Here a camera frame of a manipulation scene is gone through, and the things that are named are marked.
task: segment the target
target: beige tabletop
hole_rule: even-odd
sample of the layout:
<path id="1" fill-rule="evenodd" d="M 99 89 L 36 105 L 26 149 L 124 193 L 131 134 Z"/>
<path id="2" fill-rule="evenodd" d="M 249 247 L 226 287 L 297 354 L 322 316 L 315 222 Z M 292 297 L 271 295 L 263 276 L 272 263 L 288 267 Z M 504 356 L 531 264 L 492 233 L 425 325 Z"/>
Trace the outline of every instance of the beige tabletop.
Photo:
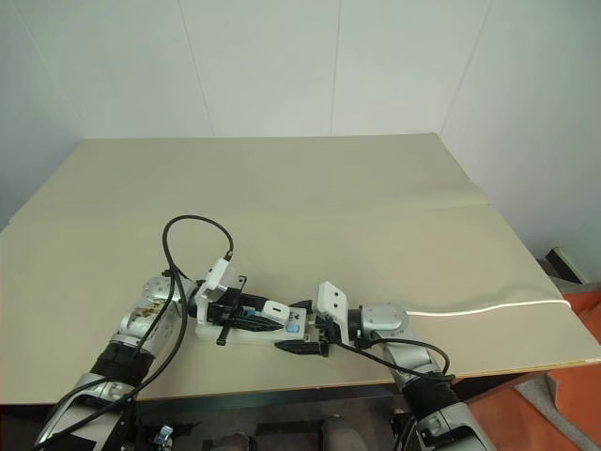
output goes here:
<path id="1" fill-rule="evenodd" d="M 314 297 L 324 280 L 352 305 L 412 311 L 561 298 L 436 135 L 88 140 L 0 235 L 2 402 L 55 401 L 90 369 L 145 281 L 165 269 L 162 227 L 181 213 L 224 224 L 246 291 L 283 303 Z M 198 277 L 225 247 L 199 224 L 174 227 L 171 243 L 179 266 Z M 411 324 L 447 350 L 458 376 L 601 357 L 560 303 Z M 392 380 L 344 350 L 326 359 L 218 347 L 190 326 L 142 397 Z"/>

